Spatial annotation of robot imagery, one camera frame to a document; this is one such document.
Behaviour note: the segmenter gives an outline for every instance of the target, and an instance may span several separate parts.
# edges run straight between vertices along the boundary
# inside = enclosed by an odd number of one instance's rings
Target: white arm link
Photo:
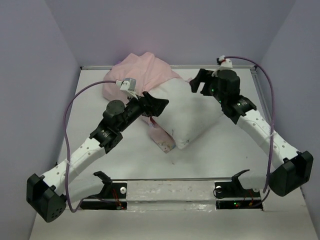
[[[106,154],[97,140],[87,138],[84,143],[71,155],[69,169],[69,184],[90,164]],[[68,161],[65,159],[59,165],[43,174],[43,181],[49,186],[55,186],[55,192],[60,196],[65,192],[65,174]]]

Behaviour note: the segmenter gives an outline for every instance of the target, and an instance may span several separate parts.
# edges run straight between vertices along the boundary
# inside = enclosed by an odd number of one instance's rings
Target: metal bar
[[[265,116],[266,120],[268,121],[268,123],[270,124],[271,123],[271,114],[270,114],[270,110],[267,105],[265,95],[262,91],[262,87],[261,87],[261,84],[260,84],[260,81],[258,78],[257,70],[253,67],[250,69],[250,71],[251,71],[252,79],[253,79],[253,82],[255,85],[255,89],[258,93],[258,97],[259,97],[261,105],[262,105],[262,110],[263,110],[264,116]]]
[[[170,65],[172,69],[216,69],[218,65]],[[113,66],[82,66],[81,70],[110,70]],[[234,65],[234,69],[251,69],[253,65]]]
[[[135,179],[112,179],[113,182],[130,181],[231,181],[231,177],[198,177],[198,178],[135,178]]]

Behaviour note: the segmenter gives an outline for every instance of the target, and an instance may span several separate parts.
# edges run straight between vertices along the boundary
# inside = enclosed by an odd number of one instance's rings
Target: black bracket
[[[245,172],[248,172],[249,169],[242,170],[238,172],[237,174],[233,175],[231,177],[231,181],[219,181],[215,182],[213,195],[217,199],[224,199],[224,198],[244,198],[246,196],[249,196],[249,191],[251,191],[251,195],[253,195],[255,198],[260,197],[260,194],[258,192],[254,192],[252,189],[244,189],[241,186],[241,183],[239,181],[239,176],[244,174]]]
[[[309,181],[314,158],[308,152],[298,152],[292,159],[285,158],[284,164],[271,173],[269,186],[278,196],[285,196]]]
[[[95,197],[103,199],[105,193],[109,193],[112,189],[112,185],[113,185],[112,180],[109,176],[107,176],[102,171],[97,171],[93,175],[100,178],[102,180],[102,183],[104,184],[101,192],[99,194],[95,195]]]
[[[33,174],[26,182],[26,201],[36,212],[50,223],[58,218],[66,209],[66,196],[57,195],[55,186],[48,186],[44,177]]]

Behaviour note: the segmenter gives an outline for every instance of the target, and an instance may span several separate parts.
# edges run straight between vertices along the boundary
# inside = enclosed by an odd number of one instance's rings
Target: white plastic clip
[[[117,80],[115,84],[119,86],[120,90],[124,92],[129,98],[133,97],[138,99],[135,92],[136,82],[137,81],[133,78],[125,78],[124,81]]]
[[[63,160],[63,162],[65,162],[65,164],[68,164],[68,165],[70,166],[70,168],[74,170],[74,172],[76,173],[76,175],[79,176],[79,173],[78,173],[78,171],[77,171],[77,168],[74,167],[74,166],[71,164],[71,162],[69,162],[67,159]]]
[[[218,61],[221,65],[212,73],[212,77],[215,77],[219,70],[230,70],[233,68],[232,61],[229,58],[225,58],[225,55],[220,56]]]

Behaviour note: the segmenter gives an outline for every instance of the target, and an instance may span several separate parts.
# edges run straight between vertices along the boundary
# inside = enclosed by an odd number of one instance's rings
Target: red wire
[[[249,193],[251,195],[251,204],[253,204],[254,203],[254,195],[252,194],[251,190],[249,190]]]

